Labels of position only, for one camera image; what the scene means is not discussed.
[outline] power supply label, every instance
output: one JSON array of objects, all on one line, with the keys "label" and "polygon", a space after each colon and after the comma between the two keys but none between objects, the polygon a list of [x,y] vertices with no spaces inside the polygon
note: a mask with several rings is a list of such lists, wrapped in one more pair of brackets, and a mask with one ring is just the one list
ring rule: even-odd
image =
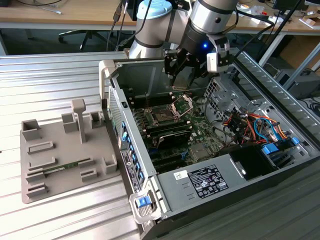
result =
[{"label": "power supply label", "polygon": [[229,188],[216,165],[189,172],[188,176],[202,199]]}]

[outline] white label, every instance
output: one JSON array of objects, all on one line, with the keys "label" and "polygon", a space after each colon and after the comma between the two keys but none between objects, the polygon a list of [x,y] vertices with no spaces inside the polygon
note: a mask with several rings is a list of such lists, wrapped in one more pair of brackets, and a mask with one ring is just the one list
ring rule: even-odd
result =
[{"label": "white label", "polygon": [[187,170],[183,170],[183,171],[175,172],[173,175],[175,177],[175,180],[179,180],[179,179],[184,179],[188,177],[188,172]]}]

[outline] circuit board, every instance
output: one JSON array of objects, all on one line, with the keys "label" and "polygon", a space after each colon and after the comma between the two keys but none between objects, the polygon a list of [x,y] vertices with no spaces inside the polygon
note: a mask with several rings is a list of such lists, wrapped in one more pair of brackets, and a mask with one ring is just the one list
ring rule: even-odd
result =
[{"label": "circuit board", "polygon": [[[165,172],[167,165],[178,168],[213,158],[221,147],[219,137],[213,132],[201,108],[196,105],[192,98],[185,97],[182,93],[175,93],[173,99],[176,99],[176,101],[172,104],[132,109],[144,144],[154,167],[159,172]],[[164,128],[164,130],[159,131],[159,135],[148,135],[147,131],[159,126]],[[166,126],[171,127],[170,131],[166,132]],[[168,136],[174,131],[181,134],[188,132],[187,141],[174,143],[165,149],[157,147],[155,139]]]}]

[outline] power cord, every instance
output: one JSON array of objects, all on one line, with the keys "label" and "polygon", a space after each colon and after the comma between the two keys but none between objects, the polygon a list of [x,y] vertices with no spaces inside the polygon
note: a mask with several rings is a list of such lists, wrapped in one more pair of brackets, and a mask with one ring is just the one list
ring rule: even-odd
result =
[{"label": "power cord", "polygon": [[26,3],[26,2],[23,2],[23,1],[20,1],[20,0],[16,0],[16,1],[21,3],[21,4],[24,4],[24,5],[38,7],[38,6],[47,6],[47,5],[51,5],[51,4],[56,4],[56,3],[61,2],[62,0],[57,0],[57,1],[49,2],[49,3],[41,3],[41,4],[31,4],[31,3]]},{"label": "power cord", "polygon": [[304,99],[301,99],[300,101],[304,102],[308,109],[310,109],[312,112],[314,112],[315,115],[320,117],[320,103],[316,101],[314,98],[311,98],[311,99],[312,101],[304,100]]},{"label": "power cord", "polygon": [[145,22],[146,22],[146,19],[147,19],[147,15],[148,15],[148,12],[149,12],[149,9],[150,9],[150,6],[151,6],[151,2],[152,2],[152,0],[149,0],[149,4],[148,4],[148,7],[146,9],[146,12],[145,12],[145,15],[144,15],[144,19],[143,19],[143,22],[142,22],[142,25],[141,25],[140,29],[138,31],[136,31],[135,34],[133,34],[131,37],[121,41],[120,44],[115,47],[115,51],[118,51],[119,47],[122,47],[122,46],[126,45],[131,39],[133,39],[144,28],[144,25],[145,25]]},{"label": "power cord", "polygon": [[226,30],[223,30],[222,32],[220,32],[218,34],[224,35],[224,34],[230,32],[232,29],[234,29],[237,26],[237,24],[239,22],[239,13],[238,13],[237,7],[235,7],[234,11],[235,11],[235,23],[232,26],[228,27]]},{"label": "power cord", "polygon": [[123,11],[123,17],[122,17],[122,21],[121,21],[120,31],[119,31],[119,34],[118,34],[118,39],[117,39],[117,41],[116,41],[116,46],[115,46],[115,47],[117,47],[118,44],[119,44],[122,27],[124,26],[125,17],[126,17],[126,13],[127,13],[128,3],[129,3],[129,0],[126,0],[126,1],[125,1],[125,5],[124,5],[124,11]]},{"label": "power cord", "polygon": [[[274,42],[274,40],[276,39],[276,37],[279,35],[279,33],[281,32],[281,30],[284,28],[284,26],[286,25],[286,23],[289,21],[289,19],[291,18],[291,16],[294,14],[295,10],[298,8],[298,6],[302,3],[303,0],[297,0],[296,4],[294,5],[294,7],[289,11],[289,13],[286,15],[286,17],[284,18],[284,20],[282,21],[282,23],[280,24],[280,26],[278,27],[278,29],[275,31],[274,35],[271,38],[271,41],[268,43],[268,45],[266,46],[265,49],[268,49],[271,44]],[[265,52],[261,52],[259,54],[259,56],[257,57],[256,61],[259,62],[262,57],[264,56]]]},{"label": "power cord", "polygon": [[245,45],[243,45],[243,47],[236,53],[236,55],[234,56],[235,58],[237,58],[245,49],[246,47],[255,39],[257,39],[258,37],[260,37],[261,34],[263,34],[265,31],[271,29],[275,23],[273,23],[272,21],[269,21],[269,20],[266,20],[266,19],[263,19],[261,17],[258,17],[258,16],[255,16],[255,15],[252,15],[252,14],[248,14],[244,11],[240,11],[238,10],[239,14],[242,14],[242,15],[245,15],[247,17],[250,17],[250,18],[254,18],[254,19],[258,19],[260,21],[263,21],[265,23],[268,23],[270,24],[269,26],[267,26],[266,28],[262,29],[260,32],[258,32],[253,38],[251,38]]},{"label": "power cord", "polygon": [[276,20],[275,20],[275,22],[274,22],[274,25],[273,25],[273,27],[272,27],[272,29],[271,29],[270,34],[268,35],[268,37],[267,37],[266,40],[264,41],[264,44],[260,47],[260,50],[258,51],[258,54],[257,54],[258,56],[260,55],[261,51],[265,48],[265,45],[267,44],[270,36],[272,35],[272,33],[273,33],[274,29],[275,29],[275,26],[276,26],[276,24],[277,24],[277,22],[278,22],[279,17],[280,17],[280,11],[279,11],[278,15],[276,16]]},{"label": "power cord", "polygon": [[110,36],[111,36],[111,33],[112,31],[114,30],[114,27],[116,25],[116,22],[119,21],[120,19],[120,16],[121,16],[121,10],[122,10],[122,2],[120,1],[119,5],[116,7],[116,10],[113,14],[113,24],[111,26],[111,29],[110,29],[110,32],[109,32],[109,35],[108,35],[108,39],[106,41],[106,51],[108,52],[108,49],[109,49],[109,41],[110,41]]}]

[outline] black cable on desk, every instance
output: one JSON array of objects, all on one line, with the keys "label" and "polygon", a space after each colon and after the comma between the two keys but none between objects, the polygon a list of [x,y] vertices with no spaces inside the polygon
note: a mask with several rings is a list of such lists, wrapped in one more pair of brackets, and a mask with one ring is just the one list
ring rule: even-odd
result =
[{"label": "black cable on desk", "polygon": [[222,35],[226,34],[237,26],[239,22],[239,13],[238,13],[237,7],[235,7],[234,11],[235,11],[235,23],[232,26],[228,27],[226,30],[223,30],[221,33],[218,33],[218,34],[222,34]]},{"label": "black cable on desk", "polygon": [[116,7],[116,10],[113,14],[113,24],[112,24],[112,27],[110,29],[110,32],[109,32],[109,35],[108,35],[108,39],[106,41],[106,51],[108,52],[108,49],[109,49],[109,41],[110,41],[110,36],[111,36],[111,33],[112,31],[114,30],[114,27],[116,25],[116,22],[119,21],[120,19],[120,16],[121,16],[121,10],[122,10],[122,3],[120,1],[119,5]]},{"label": "black cable on desk", "polygon": [[138,31],[136,31],[135,34],[133,34],[131,37],[123,40],[122,42],[120,42],[120,44],[115,47],[115,51],[118,51],[119,47],[122,47],[122,46],[126,45],[131,39],[133,39],[144,28],[145,22],[146,22],[146,19],[147,19],[147,15],[148,15],[148,12],[149,12],[149,9],[150,9],[150,6],[151,6],[151,2],[152,2],[152,0],[149,1],[148,7],[146,8],[146,12],[145,12],[144,19],[143,19],[143,22],[142,22],[142,25],[141,25],[140,29]]},{"label": "black cable on desk", "polygon": [[280,17],[280,11],[279,11],[279,13],[278,13],[278,16],[276,16],[276,20],[275,20],[275,23],[274,23],[274,25],[273,25],[273,28],[271,29],[270,34],[268,35],[268,37],[267,37],[266,40],[264,41],[264,44],[260,47],[260,50],[258,51],[258,56],[259,56],[259,54],[261,53],[261,51],[264,49],[264,47],[265,47],[265,45],[267,44],[270,36],[272,35],[272,33],[273,33],[274,29],[275,29],[275,26],[276,26],[276,24],[277,24],[277,22],[278,22],[279,17]]},{"label": "black cable on desk", "polygon": [[23,2],[23,1],[20,1],[20,0],[16,0],[16,1],[21,3],[21,4],[24,4],[24,5],[38,7],[38,6],[47,6],[47,5],[51,5],[51,4],[56,4],[56,3],[61,2],[62,0],[57,0],[57,1],[49,2],[49,3],[41,3],[41,4],[31,4],[31,3],[26,3],[26,2]]},{"label": "black cable on desk", "polygon": [[290,12],[287,14],[287,16],[284,18],[283,22],[280,24],[280,26],[278,27],[278,29],[275,31],[271,41],[269,42],[269,44],[266,46],[266,50],[261,52],[258,57],[256,58],[256,61],[259,62],[262,57],[264,56],[265,52],[267,51],[267,49],[271,46],[271,44],[274,42],[274,40],[276,39],[276,37],[279,35],[279,33],[281,32],[281,30],[284,28],[284,26],[286,25],[286,23],[288,22],[288,20],[291,18],[292,14],[294,14],[295,10],[298,8],[298,6],[301,4],[303,0],[297,0],[295,6],[290,10]]},{"label": "black cable on desk", "polygon": [[260,32],[258,32],[253,38],[251,38],[237,53],[236,55],[234,56],[235,58],[237,58],[245,49],[246,47],[255,39],[257,39],[261,34],[263,34],[265,31],[269,30],[270,28],[272,28],[275,23],[273,23],[272,21],[269,21],[269,20],[266,20],[266,19],[263,19],[259,16],[255,16],[255,15],[252,15],[252,14],[249,14],[249,13],[246,13],[246,12],[243,12],[243,11],[240,11],[238,10],[239,14],[242,14],[242,15],[245,15],[247,17],[250,17],[250,18],[254,18],[254,19],[258,19],[260,21],[263,21],[265,23],[268,23],[270,24],[270,26],[267,26],[266,28],[262,29]]},{"label": "black cable on desk", "polygon": [[121,21],[121,26],[120,26],[120,30],[119,30],[119,34],[118,34],[118,39],[117,39],[117,41],[116,41],[115,47],[117,47],[118,44],[119,44],[122,27],[124,26],[125,17],[126,17],[126,13],[127,13],[128,3],[129,3],[129,0],[126,0],[126,1],[125,1],[125,5],[124,5],[124,12],[123,12],[123,17],[122,17],[122,21]]}]

